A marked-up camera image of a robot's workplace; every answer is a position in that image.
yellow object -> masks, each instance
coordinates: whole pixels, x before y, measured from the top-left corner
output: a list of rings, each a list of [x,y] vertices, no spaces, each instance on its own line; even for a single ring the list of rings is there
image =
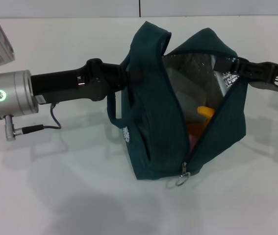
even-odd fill
[[[187,124],[187,128],[188,128],[189,134],[191,134],[192,136],[195,136],[197,138],[200,138],[201,135],[203,134],[204,130],[206,129],[207,125],[211,121],[211,119],[215,113],[215,109],[211,109],[206,106],[200,106],[200,107],[198,107],[197,112],[198,112],[198,114],[206,117],[206,121],[200,122],[200,123]]]
[[[210,121],[215,113],[215,109],[208,108],[206,106],[200,106],[197,109],[198,114],[206,117],[206,120]]]

silver cylinder joint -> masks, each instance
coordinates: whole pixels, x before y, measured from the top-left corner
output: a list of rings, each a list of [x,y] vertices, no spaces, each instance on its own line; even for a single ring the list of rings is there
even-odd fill
[[[0,118],[38,112],[29,70],[0,74]]]

black cable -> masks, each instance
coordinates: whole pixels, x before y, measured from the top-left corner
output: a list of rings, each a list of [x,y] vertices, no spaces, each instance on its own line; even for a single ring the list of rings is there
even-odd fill
[[[52,119],[56,122],[56,124],[58,126],[44,126],[44,129],[61,129],[61,125],[60,125],[59,121],[55,118],[55,115],[53,113],[53,109],[55,108],[55,106],[56,106],[56,104],[51,104],[50,112],[51,112]]]

dark green fabric bag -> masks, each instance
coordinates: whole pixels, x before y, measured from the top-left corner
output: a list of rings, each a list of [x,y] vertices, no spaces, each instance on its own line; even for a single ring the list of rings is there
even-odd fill
[[[127,149],[137,179],[156,180],[181,175],[182,164],[197,174],[246,134],[244,105],[248,80],[240,77],[226,93],[202,137],[190,152],[185,117],[163,63],[171,33],[149,22],[135,34],[122,66],[143,81],[122,91],[122,118],[116,119],[115,96],[107,97],[111,122],[123,128]],[[209,28],[203,29],[170,56],[203,53],[229,58],[237,54]]]

robotic arm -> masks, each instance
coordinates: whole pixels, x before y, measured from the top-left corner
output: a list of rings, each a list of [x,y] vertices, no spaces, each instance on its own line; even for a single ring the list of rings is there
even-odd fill
[[[0,27],[0,65],[13,61],[14,52]],[[214,70],[247,77],[250,84],[259,89],[278,91],[278,64],[251,63],[242,58],[218,57]],[[8,141],[17,135],[45,128],[60,129],[52,109],[56,103],[72,99],[103,100],[108,94],[125,88],[129,81],[138,81],[140,74],[130,76],[119,65],[105,64],[91,59],[77,70],[31,76],[30,72],[15,71],[0,74],[0,120],[5,119]],[[12,117],[38,112],[38,104],[51,104],[51,115],[58,127],[36,125],[15,129]]]
[[[13,61],[13,48],[0,26],[0,65]],[[120,65],[105,64],[100,59],[91,59],[77,70],[31,76],[30,71],[15,71],[0,74],[0,120],[5,119],[6,139],[39,131],[45,128],[60,128],[52,109],[56,103],[72,99],[88,98],[103,100],[109,93],[124,89],[129,74]],[[36,125],[14,129],[12,117],[38,112],[38,104],[52,104],[51,115],[57,127]]]

